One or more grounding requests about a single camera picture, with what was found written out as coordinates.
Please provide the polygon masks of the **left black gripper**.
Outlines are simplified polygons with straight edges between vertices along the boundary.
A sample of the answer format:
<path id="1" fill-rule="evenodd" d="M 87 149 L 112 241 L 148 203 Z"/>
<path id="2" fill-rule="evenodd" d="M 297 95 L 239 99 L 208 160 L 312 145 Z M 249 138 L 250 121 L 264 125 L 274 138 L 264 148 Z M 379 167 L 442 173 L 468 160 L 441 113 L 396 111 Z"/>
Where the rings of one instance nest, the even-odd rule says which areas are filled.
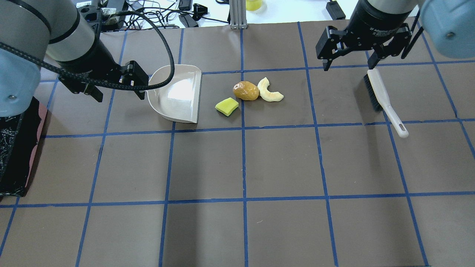
<path id="1" fill-rule="evenodd" d="M 92 56 L 68 62 L 59 61 L 58 64 L 66 71 L 103 82 L 120 82 L 124 86 L 147 86 L 149 83 L 149 76 L 134 60 L 121 66 L 110 56 Z M 103 93 L 95 85 L 63 75 L 59 76 L 59 80 L 71 93 L 83 93 L 97 102 L 102 102 Z"/>

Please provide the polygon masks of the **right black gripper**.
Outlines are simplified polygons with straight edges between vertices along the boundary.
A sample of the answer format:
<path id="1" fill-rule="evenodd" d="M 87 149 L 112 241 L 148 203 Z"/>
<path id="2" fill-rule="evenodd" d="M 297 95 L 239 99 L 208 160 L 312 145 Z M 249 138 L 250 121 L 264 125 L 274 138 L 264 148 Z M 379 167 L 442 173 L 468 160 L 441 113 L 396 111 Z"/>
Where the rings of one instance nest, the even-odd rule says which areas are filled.
<path id="1" fill-rule="evenodd" d="M 367 61 L 370 70 L 381 60 L 398 56 L 412 37 L 405 21 L 414 7 L 415 0 L 359 0 L 345 30 L 327 26 L 319 38 L 315 50 L 323 70 L 353 51 L 374 50 Z"/>

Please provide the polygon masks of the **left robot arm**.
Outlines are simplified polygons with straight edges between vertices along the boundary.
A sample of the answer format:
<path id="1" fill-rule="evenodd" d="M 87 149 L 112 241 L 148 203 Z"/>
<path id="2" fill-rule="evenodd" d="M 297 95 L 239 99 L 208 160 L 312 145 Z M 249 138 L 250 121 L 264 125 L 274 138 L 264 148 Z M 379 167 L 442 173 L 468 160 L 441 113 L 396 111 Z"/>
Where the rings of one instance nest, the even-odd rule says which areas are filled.
<path id="1" fill-rule="evenodd" d="M 48 55 L 72 93 L 102 101 L 98 87 L 131 90 L 144 99 L 149 79 L 135 62 L 119 65 L 99 39 L 99 31 L 69 0 L 2 0 L 1 117 L 27 110 Z"/>

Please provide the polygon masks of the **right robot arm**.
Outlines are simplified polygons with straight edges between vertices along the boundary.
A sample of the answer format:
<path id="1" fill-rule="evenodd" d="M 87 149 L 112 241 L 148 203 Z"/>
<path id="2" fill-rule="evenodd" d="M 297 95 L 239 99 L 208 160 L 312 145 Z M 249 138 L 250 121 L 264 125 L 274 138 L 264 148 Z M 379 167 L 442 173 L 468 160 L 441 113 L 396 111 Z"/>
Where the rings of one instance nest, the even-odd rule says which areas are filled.
<path id="1" fill-rule="evenodd" d="M 345 29 L 327 26 L 316 56 L 327 71 L 334 59 L 373 50 L 370 69 L 389 56 L 405 59 L 427 32 L 436 50 L 452 59 L 474 57 L 473 0 L 360 0 Z"/>

